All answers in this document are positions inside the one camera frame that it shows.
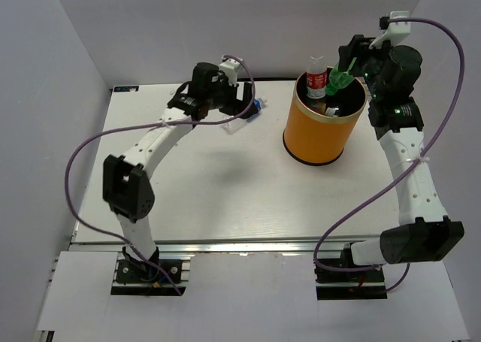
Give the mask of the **clear bottle blue label white cap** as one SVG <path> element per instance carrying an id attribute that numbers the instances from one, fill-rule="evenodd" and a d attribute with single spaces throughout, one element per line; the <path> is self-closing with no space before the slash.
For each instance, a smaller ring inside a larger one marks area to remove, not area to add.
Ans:
<path id="1" fill-rule="evenodd" d="M 255 119 L 261 116 L 262 111 L 266 108 L 266 98 L 258 97 L 254 101 L 254 106 L 257 109 L 257 113 L 253 114 L 246 119 L 235 119 L 227 123 L 223 123 L 220 125 L 220 128 L 223 129 L 228 135 L 233 135 L 234 133 L 241 130 L 243 127 L 248 126 L 252 123 Z"/>

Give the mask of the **green plastic bottle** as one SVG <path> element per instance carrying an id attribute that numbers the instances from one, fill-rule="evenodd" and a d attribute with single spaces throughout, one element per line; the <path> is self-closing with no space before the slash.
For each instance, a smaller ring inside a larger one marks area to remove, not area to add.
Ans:
<path id="1" fill-rule="evenodd" d="M 330 71 L 328 76 L 328 83 L 325 88 L 325 93 L 328 96 L 335 95 L 339 90 L 345 89 L 351 82 L 354 81 L 355 77 L 350 74 L 357 58 L 353 58 L 349 64 L 347 70 L 340 71 L 339 64 L 337 63 Z"/>

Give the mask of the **clear bottle red label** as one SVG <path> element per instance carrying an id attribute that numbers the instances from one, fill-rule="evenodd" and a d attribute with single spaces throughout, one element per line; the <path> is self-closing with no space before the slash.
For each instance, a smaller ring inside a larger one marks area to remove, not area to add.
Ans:
<path id="1" fill-rule="evenodd" d="M 323 56 L 311 56 L 306 70 L 307 102 L 311 107 L 326 97 L 325 88 L 328 81 L 328 69 Z"/>

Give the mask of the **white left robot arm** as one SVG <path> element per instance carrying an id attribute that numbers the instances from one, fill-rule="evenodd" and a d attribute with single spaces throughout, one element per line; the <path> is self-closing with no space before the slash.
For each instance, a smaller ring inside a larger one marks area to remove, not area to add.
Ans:
<path id="1" fill-rule="evenodd" d="M 148 220 L 155 202 L 150 179 L 168 152 L 210 111 L 241 119 L 258 112 L 253 83 L 246 82 L 243 95 L 237 94 L 242 68 L 244 61 L 233 56 L 224 56 L 219 65 L 199 62 L 191 79 L 167 103 L 158 125 L 122 155 L 109 155 L 104 160 L 102 197 L 127 240 L 123 255 L 143 281 L 154 279 L 159 272 L 159 250 Z"/>

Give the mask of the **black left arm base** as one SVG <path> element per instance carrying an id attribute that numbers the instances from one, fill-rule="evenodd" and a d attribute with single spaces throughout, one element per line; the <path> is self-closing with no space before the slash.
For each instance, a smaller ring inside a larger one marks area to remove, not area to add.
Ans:
<path id="1" fill-rule="evenodd" d="M 159 265 L 172 279 L 180 294 L 162 272 L 154 270 L 145 274 L 141 269 L 128 262 L 121 253 L 117 256 L 110 294 L 140 297 L 181 296 L 185 292 L 189 280 L 189 258 L 181 255 L 161 254 Z"/>

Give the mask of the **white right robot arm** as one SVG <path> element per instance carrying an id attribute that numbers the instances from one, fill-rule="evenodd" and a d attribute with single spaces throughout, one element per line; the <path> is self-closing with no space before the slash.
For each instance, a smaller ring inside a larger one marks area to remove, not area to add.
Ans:
<path id="1" fill-rule="evenodd" d="M 449 218 L 424 156 L 424 123 L 411 93 L 422 56 L 391 41 L 354 35 L 339 48 L 339 69 L 363 77 L 371 94 L 368 117 L 383 148 L 398 197 L 399 225 L 372 241 L 345 248 L 340 274 L 358 280 L 369 266 L 442 260 L 464 236 L 460 221 Z"/>

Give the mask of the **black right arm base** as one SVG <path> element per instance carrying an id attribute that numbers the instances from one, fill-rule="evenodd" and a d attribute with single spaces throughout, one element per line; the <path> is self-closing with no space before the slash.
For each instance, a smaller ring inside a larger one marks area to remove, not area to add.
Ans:
<path id="1" fill-rule="evenodd" d="M 317 259 L 328 267 L 356 268 L 352 263 L 352 242 L 328 242 L 319 248 Z M 314 264 L 318 301 L 360 301 L 387 299 L 383 270 L 362 272 L 330 271 Z"/>

